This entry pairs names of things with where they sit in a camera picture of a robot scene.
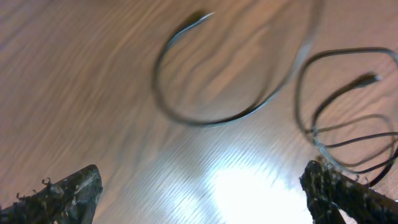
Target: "wooden table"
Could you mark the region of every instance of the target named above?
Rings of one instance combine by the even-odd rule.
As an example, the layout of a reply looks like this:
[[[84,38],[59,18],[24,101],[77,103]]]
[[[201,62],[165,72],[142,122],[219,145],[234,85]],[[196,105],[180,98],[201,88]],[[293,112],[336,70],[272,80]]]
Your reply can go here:
[[[318,151],[294,123],[295,80],[252,116],[213,129],[171,122],[150,88],[166,39],[191,13],[215,11],[169,52],[161,82],[168,102],[185,115],[239,112],[285,75],[310,7],[287,0],[2,0],[1,205],[41,189],[41,179],[96,164],[104,191],[94,223],[311,223],[299,176]],[[398,50],[397,27],[395,0],[327,1],[311,52]],[[306,121],[322,99],[369,70],[383,81],[340,98],[320,125],[375,113],[397,124],[397,68],[379,54],[314,65],[303,90]],[[338,142],[385,131],[385,122],[369,119],[322,137]],[[388,141],[332,154],[355,162]],[[375,186],[394,199],[396,169]]]

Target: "black cable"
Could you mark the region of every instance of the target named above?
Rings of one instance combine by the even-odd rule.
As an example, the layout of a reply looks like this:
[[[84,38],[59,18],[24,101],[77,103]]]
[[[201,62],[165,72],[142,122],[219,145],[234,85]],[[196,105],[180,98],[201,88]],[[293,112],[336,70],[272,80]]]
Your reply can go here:
[[[170,48],[178,41],[179,38],[181,38],[184,33],[187,31],[193,29],[194,27],[200,25],[202,22],[205,22],[209,16],[212,14],[200,14],[200,16],[196,17],[196,19],[190,21],[188,24],[183,26],[181,29],[179,29],[166,43],[165,47],[162,49],[159,58],[156,62],[155,65],[155,71],[154,71],[154,77],[152,79],[152,89],[154,91],[154,97],[155,97],[155,102],[157,103],[157,106],[159,109],[167,115],[171,120],[182,123],[188,126],[194,126],[194,127],[209,127],[209,126],[221,126],[227,123],[230,123],[232,121],[236,121],[238,119],[245,118],[249,116],[250,114],[253,114],[256,112],[258,109],[262,108],[264,105],[266,105],[268,102],[270,102],[273,97],[278,94],[278,92],[281,91],[281,89],[287,84],[287,82],[293,77],[293,75],[299,70],[300,66],[303,64],[305,57],[308,54],[308,51],[310,49],[310,46],[313,42],[313,38],[315,36],[315,31],[318,27],[318,23],[320,21],[320,14],[323,8],[323,1],[314,1],[314,5],[312,8],[312,14],[310,18],[310,25],[307,28],[307,34],[295,56],[295,60],[287,72],[286,76],[282,79],[282,81],[278,84],[278,86],[268,95],[265,97],[264,100],[260,101],[259,103],[253,104],[243,110],[242,112],[229,116],[227,118],[222,118],[222,119],[216,119],[216,120],[197,120],[197,119],[192,119],[188,118],[184,115],[179,114],[176,112],[172,107],[170,107],[165,99],[164,95],[161,91],[160,87],[160,72],[161,72],[161,65],[162,61],[166,55],[166,53],[170,50]],[[351,139],[345,142],[340,142],[337,144],[332,144],[332,145],[324,145],[321,143],[321,141],[318,138],[318,133],[320,132],[326,132],[330,131],[332,129],[337,129],[343,126],[346,126],[347,124],[339,124],[333,127],[329,128],[323,128],[323,129],[318,129],[317,128],[317,121],[322,113],[322,111],[330,105],[334,100],[336,100],[339,96],[343,95],[344,93],[347,93],[348,91],[354,90],[356,88],[361,88],[365,87],[369,84],[372,84],[377,81],[377,75],[373,73],[367,73],[361,77],[359,77],[357,80],[349,83],[348,85],[345,85],[344,87],[340,88],[339,90],[335,91],[331,96],[329,96],[317,109],[315,114],[313,115],[312,119],[312,128],[307,129],[304,126],[304,123],[301,118],[300,114],[300,95],[301,95],[301,87],[302,87],[302,82],[304,75],[311,64],[321,58],[329,57],[329,56],[334,56],[334,55],[344,55],[344,54],[361,54],[361,53],[383,53],[383,54],[388,54],[392,59],[395,61],[395,63],[398,66],[398,55],[387,48],[383,47],[363,47],[363,48],[354,48],[354,49],[337,49],[337,50],[327,50],[324,52],[317,53],[316,55],[310,57],[304,65],[301,67],[301,69],[298,71],[298,81],[297,81],[297,86],[296,86],[296,92],[295,92],[295,103],[294,103],[294,113],[295,113],[295,120],[297,123],[298,128],[303,132],[304,136],[306,139],[316,145],[320,152],[328,159],[328,161],[333,164],[334,166],[337,166],[341,170],[347,171],[352,174],[365,174],[368,172],[371,172],[375,169],[378,169],[380,167],[385,166],[385,168],[382,170],[382,172],[372,181],[370,181],[369,186],[372,187],[376,185],[383,177],[386,176],[386,174],[390,171],[393,162],[397,159],[398,157],[398,148],[395,150],[393,155],[391,156],[390,159],[373,166],[371,168],[368,168],[366,170],[362,171],[353,171],[351,169],[348,169],[348,167],[344,162],[341,162],[335,158],[333,158],[329,152],[327,151],[327,148],[336,148],[336,147],[341,147],[345,146],[347,144],[352,144],[354,142],[358,141],[364,141],[368,139],[373,139],[373,138],[379,138],[379,137],[384,137],[384,136],[398,136],[398,132],[388,132],[388,133],[379,133],[379,134],[373,134],[370,136],[363,136],[360,138],[355,138]],[[395,139],[393,138],[393,142],[391,144],[392,147],[394,147]]]
[[[293,77],[295,73],[300,69],[300,66],[303,64],[305,61],[305,58],[310,50],[310,46],[312,45],[316,29],[318,27],[319,21],[320,21],[320,14],[323,8],[323,1],[314,1],[313,6],[312,6],[312,13],[310,16],[310,21],[309,21],[309,26],[307,28],[307,34],[296,54],[295,60],[287,72],[286,76],[282,79],[282,81],[278,84],[278,86],[267,96],[265,97],[264,100],[260,101],[257,104],[253,104],[243,110],[242,112],[229,116],[227,118],[222,118],[222,119],[216,119],[216,120],[197,120],[193,118],[188,118],[184,115],[179,114],[176,112],[172,107],[170,107],[165,99],[164,99],[164,94],[161,91],[160,87],[160,72],[161,72],[161,65],[162,61],[166,55],[166,53],[170,50],[170,48],[178,41],[178,39],[184,35],[187,31],[193,29],[194,27],[200,25],[202,22],[205,22],[211,14],[204,14],[201,17],[198,17],[196,20],[191,21],[189,24],[186,26],[182,27],[181,30],[178,30],[170,39],[167,41],[165,47],[162,49],[159,58],[156,62],[155,65],[155,71],[154,71],[154,77],[152,79],[152,89],[154,92],[154,97],[156,104],[158,108],[165,114],[167,115],[172,121],[185,124],[188,126],[195,126],[195,127],[214,127],[214,126],[221,126],[242,118],[245,118],[249,116],[250,114],[253,114],[256,112],[258,109],[262,108],[265,106],[267,103],[273,99],[276,94],[278,94],[283,87],[288,83],[288,81]]]
[[[343,164],[341,164],[340,161],[337,161],[335,158],[333,158],[329,154],[329,152],[327,151],[327,148],[341,147],[341,146],[345,146],[347,144],[351,144],[354,142],[364,141],[364,140],[379,138],[379,137],[384,137],[384,136],[398,136],[398,132],[372,134],[369,136],[363,136],[360,138],[355,138],[355,139],[351,139],[351,140],[348,140],[345,142],[327,146],[327,145],[322,144],[318,138],[319,130],[317,128],[317,121],[319,119],[320,114],[323,112],[323,110],[327,106],[329,106],[333,101],[335,101],[339,96],[341,96],[351,90],[366,87],[367,85],[370,85],[370,84],[378,81],[379,77],[374,73],[364,74],[364,75],[360,76],[359,78],[355,79],[353,82],[341,87],[340,89],[338,89],[334,93],[332,93],[327,99],[325,99],[321,103],[321,105],[317,108],[316,112],[314,113],[313,118],[312,118],[312,131],[310,131],[310,132],[308,132],[307,128],[305,128],[305,125],[303,123],[303,120],[302,120],[302,117],[300,114],[301,113],[300,112],[300,98],[301,98],[302,82],[303,82],[303,78],[304,78],[309,66],[311,66],[312,63],[316,62],[317,60],[319,60],[321,58],[334,56],[334,55],[361,54],[361,53],[384,53],[384,54],[387,54],[394,60],[394,62],[398,66],[398,54],[390,49],[382,48],[382,47],[337,49],[337,50],[327,50],[324,52],[317,53],[316,55],[312,56],[311,58],[309,58],[307,60],[307,62],[304,64],[304,66],[302,67],[302,69],[300,70],[300,72],[298,74],[298,81],[297,81],[296,91],[295,91],[294,110],[295,110],[295,120],[296,120],[298,128],[301,130],[301,132],[303,132],[306,139],[309,142],[311,142],[312,144],[316,145],[316,147],[319,148],[320,152],[325,156],[325,158],[328,160],[328,162],[330,162],[334,166],[340,168],[343,171],[350,172],[352,174],[365,174],[365,173],[374,171],[380,167],[385,166],[385,168],[382,170],[382,172],[374,180],[370,181],[369,186],[372,187],[372,186],[376,185],[390,171],[394,161],[398,158],[398,148],[395,150],[395,153],[390,157],[390,159],[388,159],[376,166],[372,166],[372,167],[370,167],[366,170],[362,170],[362,171],[353,171],[353,170],[346,168]]]

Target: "cable end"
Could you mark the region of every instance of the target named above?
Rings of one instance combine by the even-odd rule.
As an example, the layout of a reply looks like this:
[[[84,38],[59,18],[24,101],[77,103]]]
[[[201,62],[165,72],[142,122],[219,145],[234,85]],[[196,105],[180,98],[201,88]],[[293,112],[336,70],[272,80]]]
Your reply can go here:
[[[367,72],[351,82],[351,85],[353,88],[362,88],[379,80],[381,80],[381,77],[376,72]]]
[[[211,13],[205,14],[204,16],[202,16],[202,17],[198,20],[198,22],[204,22],[204,21],[207,20],[210,16],[212,16],[214,13],[216,13],[216,12],[211,12]]]

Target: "black wire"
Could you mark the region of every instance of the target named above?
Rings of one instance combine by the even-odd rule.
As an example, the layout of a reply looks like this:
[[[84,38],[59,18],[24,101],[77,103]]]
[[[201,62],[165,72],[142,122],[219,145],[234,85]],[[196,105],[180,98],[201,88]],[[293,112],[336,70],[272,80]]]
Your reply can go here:
[[[350,121],[347,121],[347,122],[344,122],[344,123],[341,123],[341,124],[337,124],[337,125],[330,126],[330,127],[327,127],[327,128],[321,128],[321,129],[318,130],[318,133],[336,130],[336,129],[343,128],[345,126],[349,126],[351,124],[363,121],[365,119],[372,119],[372,118],[381,119],[382,121],[384,121],[387,124],[387,127],[388,127],[388,129],[390,131],[394,130],[394,127],[393,127],[393,125],[391,125],[391,122],[389,121],[388,117],[386,117],[386,116],[384,116],[382,114],[369,114],[369,115],[365,115],[365,116],[360,116],[358,118],[352,119]],[[308,133],[312,133],[312,129],[311,130],[306,130],[306,133],[307,134]],[[358,162],[355,162],[355,163],[346,163],[346,162],[343,162],[343,161],[339,161],[339,163],[341,165],[345,166],[345,167],[357,167],[357,166],[360,166],[361,164],[369,162],[372,159],[380,156],[382,153],[386,152],[389,148],[392,149],[392,153],[391,153],[391,156],[392,156],[393,153],[394,153],[394,145],[395,145],[396,142],[398,142],[398,139],[396,139],[393,136],[391,136],[391,142],[388,145],[384,146],[382,149],[380,149],[377,152],[371,154],[370,156],[368,156],[368,157],[366,157],[366,158],[364,158],[364,159],[362,159],[362,160],[360,160]],[[349,144],[349,141],[345,141],[345,142],[338,143],[338,144],[325,145],[325,146],[326,146],[326,148],[333,149],[334,147],[340,147],[340,146],[344,146],[346,144]]]
[[[309,21],[309,26],[307,28],[307,34],[296,54],[295,60],[290,68],[290,70],[287,72],[286,76],[283,78],[283,80],[278,84],[278,86],[272,91],[267,97],[265,97],[264,100],[260,101],[259,103],[253,104],[243,110],[242,112],[229,116],[227,118],[222,118],[222,119],[216,119],[216,120],[197,120],[193,118],[188,118],[184,115],[179,114],[176,112],[172,107],[170,107],[165,99],[164,99],[164,94],[161,91],[160,87],[160,72],[161,72],[161,65],[162,61],[166,55],[166,53],[170,50],[170,48],[178,41],[178,39],[184,35],[187,31],[191,30],[192,28],[198,26],[202,22],[205,22],[211,14],[205,14],[202,15],[201,17],[197,18],[196,20],[192,21],[191,23],[187,24],[184,26],[181,30],[178,30],[170,39],[167,41],[165,47],[162,49],[159,58],[156,62],[155,65],[155,71],[154,71],[154,77],[152,79],[152,89],[154,92],[154,97],[155,97],[155,102],[158,106],[158,108],[165,114],[167,115],[172,121],[185,124],[188,126],[195,126],[195,127],[214,127],[214,126],[222,126],[224,124],[245,118],[249,116],[250,114],[253,114],[263,106],[265,106],[267,103],[273,99],[276,94],[278,94],[283,87],[288,83],[288,81],[293,77],[295,73],[300,69],[300,66],[303,64],[305,61],[305,58],[310,50],[310,46],[312,45],[316,29],[318,27],[319,21],[320,21],[320,14],[323,8],[323,0],[322,1],[314,1],[313,6],[312,6],[312,13]]]
[[[382,170],[382,172],[372,181],[370,181],[369,186],[373,187],[375,186],[383,177],[385,177],[387,175],[387,173],[390,171],[394,161],[398,158],[398,148],[395,150],[395,153],[386,161],[376,165],[376,166],[372,166],[366,170],[362,170],[362,171],[353,171],[353,170],[349,170],[348,168],[345,168],[339,161],[337,161],[336,159],[334,159],[326,150],[326,148],[330,147],[341,147],[341,146],[345,146],[347,144],[351,144],[354,142],[358,142],[358,141],[364,141],[364,140],[368,140],[368,139],[374,139],[374,138],[380,138],[380,137],[384,137],[384,136],[398,136],[398,132],[388,132],[388,133],[379,133],[379,134],[372,134],[369,136],[363,136],[360,138],[355,138],[355,139],[351,139],[345,142],[341,142],[338,144],[333,144],[333,145],[323,145],[319,138],[318,138],[318,128],[317,128],[317,121],[318,118],[320,116],[320,114],[323,112],[323,110],[329,106],[333,101],[335,101],[339,96],[347,93],[348,91],[354,90],[356,88],[361,88],[361,87],[365,87],[369,84],[372,84],[374,82],[376,82],[378,80],[377,75],[373,74],[373,73],[367,73],[359,78],[357,78],[356,80],[354,80],[353,82],[341,87],[340,89],[336,90],[334,93],[332,93],[326,100],[324,100],[321,105],[317,108],[316,112],[313,115],[313,119],[312,119],[312,131],[308,132],[308,130],[305,128],[305,125],[303,123],[302,117],[301,117],[301,111],[300,111],[300,98],[301,98],[301,88],[302,88],[302,82],[303,82],[303,78],[306,74],[306,71],[308,70],[309,66],[312,65],[312,63],[316,62],[317,60],[321,59],[321,58],[325,58],[325,57],[329,57],[329,56],[334,56],[334,55],[344,55],[344,54],[361,54],[361,53],[383,53],[383,54],[387,54],[389,55],[394,62],[396,63],[396,65],[398,66],[398,54],[395,53],[394,51],[387,49],[387,48],[383,48],[383,47],[365,47],[365,48],[356,48],[356,49],[336,49],[336,50],[327,50],[324,52],[320,52],[317,53],[316,55],[312,56],[311,58],[309,58],[307,60],[307,62],[304,64],[304,66],[302,67],[302,69],[300,70],[299,74],[298,74],[298,81],[297,81],[297,85],[296,85],[296,91],[295,91],[295,106],[294,106],[294,110],[295,110],[295,120],[297,123],[298,128],[301,130],[301,132],[303,132],[304,136],[306,137],[306,139],[308,141],[310,141],[312,144],[315,144],[320,151],[324,154],[324,156],[329,160],[329,162],[331,162],[332,164],[338,166],[338,167],[343,167],[342,170],[345,170],[347,172],[350,173],[354,173],[354,174],[365,174],[371,171],[374,171],[380,167],[385,166],[385,168]]]
[[[249,116],[250,114],[253,114],[256,112],[258,109],[262,108],[264,105],[266,105],[268,102],[270,102],[273,97],[280,92],[280,90],[286,85],[286,83],[293,77],[293,75],[297,72],[297,70],[300,68],[300,66],[303,64],[305,57],[308,54],[308,51],[310,49],[310,46],[313,42],[313,38],[315,36],[315,31],[318,27],[318,23],[320,21],[320,14],[323,8],[323,1],[315,1],[313,8],[312,8],[312,14],[310,18],[310,25],[307,28],[307,34],[296,54],[295,60],[286,74],[286,76],[282,79],[282,81],[278,84],[278,86],[275,88],[274,91],[271,92],[270,95],[268,95],[264,100],[260,101],[257,104],[253,104],[243,110],[242,112],[229,116],[227,118],[222,118],[222,119],[216,119],[216,120],[197,120],[197,119],[192,119],[188,118],[184,115],[179,114],[178,112],[174,111],[173,108],[171,108],[165,101],[164,95],[161,91],[160,87],[160,72],[161,72],[161,65],[162,61],[166,55],[166,53],[170,50],[170,48],[178,41],[178,39],[184,35],[187,31],[193,29],[194,27],[198,26],[202,22],[205,22],[209,16],[212,14],[202,14],[201,16],[197,17],[193,21],[189,22],[187,25],[183,26],[180,30],[178,30],[166,43],[165,47],[162,49],[159,58],[156,62],[155,65],[155,71],[154,71],[154,77],[152,79],[152,89],[154,91],[154,97],[155,97],[155,102],[157,103],[157,106],[159,109],[167,115],[171,120],[182,123],[188,126],[195,126],[195,127],[209,127],[209,126],[221,126],[233,121],[236,121],[238,119],[245,118]],[[386,176],[386,174],[390,171],[393,162],[398,158],[398,148],[395,150],[394,154],[391,156],[390,159],[373,166],[371,168],[368,168],[366,170],[362,171],[353,171],[344,166],[344,163],[333,158],[326,148],[336,148],[336,147],[341,147],[345,146],[347,144],[352,144],[354,142],[358,141],[364,141],[368,139],[373,139],[373,138],[380,138],[384,136],[398,136],[398,132],[388,132],[388,133],[379,133],[379,134],[373,134],[369,136],[363,136],[360,138],[355,138],[355,139],[350,139],[348,141],[340,142],[337,144],[332,144],[332,145],[324,145],[320,142],[318,138],[318,133],[319,132],[325,132],[325,131],[330,131],[332,129],[337,129],[339,127],[345,126],[345,124],[339,124],[334,127],[330,128],[323,128],[318,130],[317,128],[317,121],[318,118],[321,114],[321,112],[328,106],[330,105],[334,100],[336,100],[339,96],[342,94],[354,90],[355,88],[361,88],[365,87],[368,84],[372,84],[373,82],[376,81],[376,76],[374,74],[365,74],[359,79],[349,83],[348,85],[340,88],[339,90],[335,91],[331,96],[329,96],[317,109],[315,114],[313,115],[313,120],[312,120],[312,129],[308,130],[305,128],[305,125],[302,121],[301,118],[301,112],[300,112],[300,95],[301,95],[301,88],[302,88],[302,82],[303,78],[305,76],[305,73],[311,64],[321,58],[329,57],[329,56],[334,56],[334,55],[344,55],[344,54],[362,54],[362,53],[383,53],[383,54],[388,54],[392,59],[395,61],[395,63],[398,66],[398,55],[387,48],[383,47],[363,47],[363,48],[353,48],[353,49],[336,49],[336,50],[327,50],[324,52],[317,53],[316,55],[310,57],[304,65],[301,67],[300,71],[298,71],[298,81],[296,85],[296,92],[295,92],[295,100],[294,100],[294,114],[295,114],[295,120],[297,123],[298,128],[303,132],[304,136],[306,139],[316,145],[321,153],[331,162],[333,165],[341,168],[342,170],[345,170],[347,172],[350,172],[352,174],[365,174],[368,172],[371,172],[375,169],[378,169],[380,167],[385,166],[385,168],[382,170],[382,172],[372,181],[370,181],[369,186],[372,187],[376,185],[382,178]]]

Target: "wood grain surface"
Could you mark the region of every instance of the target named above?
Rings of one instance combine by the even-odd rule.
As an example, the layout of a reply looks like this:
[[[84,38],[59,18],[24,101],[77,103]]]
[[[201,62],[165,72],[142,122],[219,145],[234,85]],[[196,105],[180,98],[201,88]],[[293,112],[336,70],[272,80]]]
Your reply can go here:
[[[216,14],[166,56],[161,85],[176,110],[215,119],[269,93],[288,70],[308,25],[311,1],[1,0],[0,203],[89,165],[104,191],[94,223],[311,223],[299,185],[318,156],[293,119],[292,80],[271,103],[213,129],[171,122],[150,88],[156,58],[191,13]],[[398,50],[398,2],[326,1],[312,53],[345,47]],[[303,90],[306,121],[332,91],[369,70],[383,81],[336,101],[322,134],[333,143],[398,123],[398,69],[379,55],[317,62]],[[357,162],[388,144],[336,149]],[[385,159],[385,152],[370,164]],[[379,170],[360,182],[371,179]],[[398,199],[397,166],[375,189]]]

